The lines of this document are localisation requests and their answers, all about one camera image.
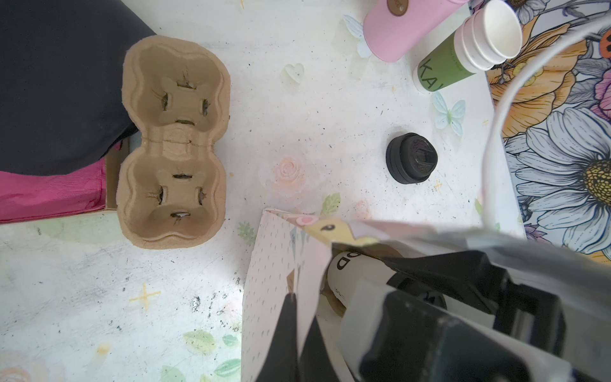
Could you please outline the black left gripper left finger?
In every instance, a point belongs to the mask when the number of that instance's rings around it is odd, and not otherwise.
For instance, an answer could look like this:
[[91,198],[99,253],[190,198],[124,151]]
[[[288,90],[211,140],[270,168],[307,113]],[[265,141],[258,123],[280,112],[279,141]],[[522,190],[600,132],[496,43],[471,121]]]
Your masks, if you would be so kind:
[[297,299],[295,294],[287,294],[257,382],[298,380],[297,336]]

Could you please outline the black coffee cup lid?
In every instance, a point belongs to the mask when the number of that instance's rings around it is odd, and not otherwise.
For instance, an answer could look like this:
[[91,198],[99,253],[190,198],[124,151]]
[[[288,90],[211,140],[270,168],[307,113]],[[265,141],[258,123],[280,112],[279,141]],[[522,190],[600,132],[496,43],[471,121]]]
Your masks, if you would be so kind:
[[418,300],[427,302],[432,306],[446,309],[446,300],[442,293],[433,290],[424,283],[408,278],[406,275],[395,273],[386,284],[399,291],[404,291],[416,297]]

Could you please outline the white patterned paper gift bag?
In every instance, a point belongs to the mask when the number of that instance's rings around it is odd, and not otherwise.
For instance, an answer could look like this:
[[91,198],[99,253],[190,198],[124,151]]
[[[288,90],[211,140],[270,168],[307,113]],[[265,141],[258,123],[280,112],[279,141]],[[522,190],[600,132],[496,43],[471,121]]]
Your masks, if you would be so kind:
[[492,226],[266,209],[244,381],[608,381],[610,269]]

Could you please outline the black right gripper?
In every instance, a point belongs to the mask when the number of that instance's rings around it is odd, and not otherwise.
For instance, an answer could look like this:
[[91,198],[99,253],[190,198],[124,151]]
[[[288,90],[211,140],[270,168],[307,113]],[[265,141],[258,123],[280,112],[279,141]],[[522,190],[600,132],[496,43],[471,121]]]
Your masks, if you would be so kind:
[[357,356],[362,380],[565,380],[566,323],[557,295],[512,282],[481,251],[383,262],[494,322],[468,322],[392,286],[359,286],[367,307]]

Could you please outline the white paper coffee cup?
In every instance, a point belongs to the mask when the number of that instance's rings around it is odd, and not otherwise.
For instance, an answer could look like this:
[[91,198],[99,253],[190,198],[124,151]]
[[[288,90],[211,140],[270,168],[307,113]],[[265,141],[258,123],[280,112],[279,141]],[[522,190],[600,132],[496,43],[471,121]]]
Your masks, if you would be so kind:
[[361,280],[385,285],[396,272],[384,262],[354,251],[334,256],[327,268],[324,296],[340,315]]

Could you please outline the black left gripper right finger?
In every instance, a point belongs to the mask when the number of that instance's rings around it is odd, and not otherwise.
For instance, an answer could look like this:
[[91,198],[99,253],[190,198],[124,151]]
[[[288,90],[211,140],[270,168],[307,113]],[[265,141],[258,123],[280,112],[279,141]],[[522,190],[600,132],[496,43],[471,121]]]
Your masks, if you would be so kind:
[[313,319],[298,360],[298,381],[339,382],[322,337],[318,320]]

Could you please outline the black paper napkin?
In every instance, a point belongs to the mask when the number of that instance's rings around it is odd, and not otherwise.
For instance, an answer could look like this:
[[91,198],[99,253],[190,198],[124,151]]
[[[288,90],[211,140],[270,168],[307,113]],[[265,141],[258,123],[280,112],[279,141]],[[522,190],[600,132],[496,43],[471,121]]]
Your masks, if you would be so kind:
[[123,63],[152,33],[121,1],[2,2],[2,171],[72,173],[133,135]]

